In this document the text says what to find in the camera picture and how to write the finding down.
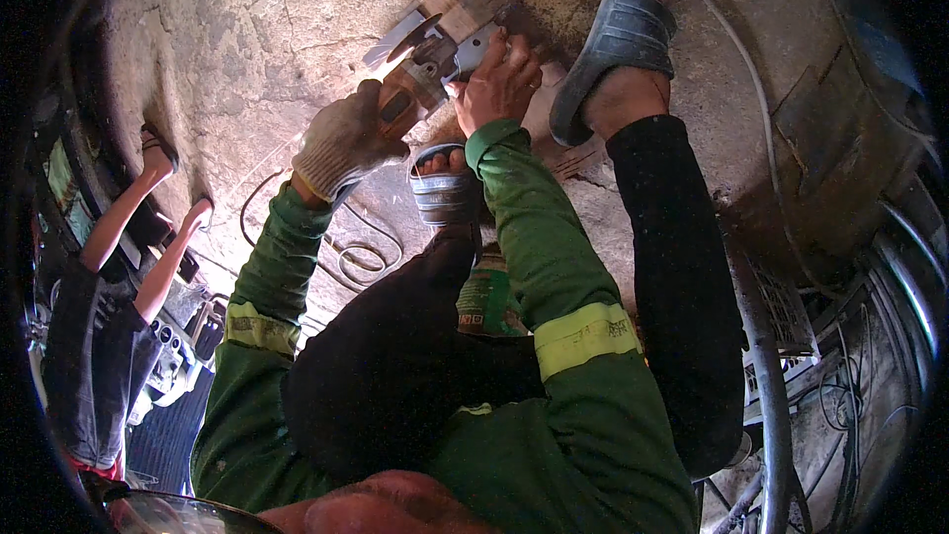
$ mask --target reflective stripe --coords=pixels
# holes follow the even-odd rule
[[[595,356],[626,353],[643,346],[620,303],[590,303],[572,314],[541,324],[534,331],[541,380],[583,365]]]
[[[480,406],[476,406],[476,407],[470,407],[470,406],[460,407],[458,408],[458,410],[455,411],[455,414],[457,414],[458,412],[468,412],[468,414],[491,414],[493,410],[494,409],[492,409],[491,404],[485,402],[481,404]]]
[[[231,303],[224,320],[224,338],[242,344],[293,357],[300,328],[293,324],[261,315],[254,303]]]

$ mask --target white cable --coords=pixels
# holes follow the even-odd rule
[[[790,232],[788,213],[785,210],[784,205],[784,194],[781,191],[781,180],[777,172],[775,137],[772,136],[772,120],[771,113],[768,108],[768,98],[765,96],[765,88],[761,82],[761,76],[758,75],[758,69],[754,66],[752,55],[748,52],[745,44],[742,43],[741,39],[738,37],[738,33],[735,32],[734,28],[728,22],[728,19],[726,19],[724,14],[722,14],[722,12],[718,10],[718,7],[715,6],[715,3],[712,2],[712,0],[702,0],[702,2],[704,2],[705,6],[707,6],[709,11],[712,12],[712,15],[718,19],[718,22],[721,23],[721,26],[725,29],[725,33],[728,34],[728,37],[732,40],[735,48],[738,49],[738,53],[741,53],[741,57],[745,60],[745,65],[748,67],[748,72],[752,76],[754,90],[758,96],[758,107],[761,109],[761,123],[765,130],[765,146],[767,147],[768,151],[768,168],[771,172],[772,189],[775,191],[777,208],[781,214],[781,224],[784,228],[784,236],[788,240],[790,250],[794,254],[794,257],[797,259],[797,263],[800,265],[801,270],[804,271],[804,275],[808,278],[811,284],[813,284],[814,287],[816,287],[817,290],[820,291],[825,297],[833,300],[839,300],[841,298],[840,295],[838,295],[835,291],[830,289],[823,282],[818,280],[816,276],[814,276],[811,267],[808,266],[807,261],[804,259],[804,254],[801,253],[801,249],[797,245],[797,240],[794,239],[794,236]]]

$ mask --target gray slide sandal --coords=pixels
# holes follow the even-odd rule
[[[671,79],[669,42],[676,29],[672,13],[658,0],[601,0],[587,43],[553,101],[553,138],[565,147],[574,147],[593,135],[580,108],[611,69],[634,66],[659,71]]]
[[[449,223],[470,223],[477,215],[477,190],[480,183],[471,168],[462,172],[438,172],[420,176],[416,169],[437,155],[446,157],[460,143],[448,143],[423,148],[409,169],[409,184],[419,207],[419,216],[426,225],[444,227]]]

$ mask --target leg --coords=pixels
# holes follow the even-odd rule
[[[636,301],[649,368],[689,475],[733,456],[741,435],[743,332],[718,222],[665,75],[619,68],[584,107],[613,159],[636,232]]]
[[[161,259],[141,282],[134,305],[146,324],[152,323],[159,314],[161,306],[165,304],[174,273],[181,264],[188,242],[195,235],[195,231],[211,218],[212,210],[211,203],[207,199],[202,199],[188,211],[181,224],[181,232],[174,237]]]
[[[145,130],[141,136],[142,141],[152,139],[151,134]],[[83,246],[80,262],[92,272],[99,272],[112,255],[122,232],[125,231],[125,225],[141,201],[173,173],[172,162],[161,148],[146,148],[142,151],[141,158],[144,163],[141,175],[136,177],[128,189],[96,221],[86,245]]]
[[[469,231],[439,232],[350,302],[293,363],[283,385],[291,437],[334,481],[416,469],[437,427],[463,404],[455,301],[475,254]]]

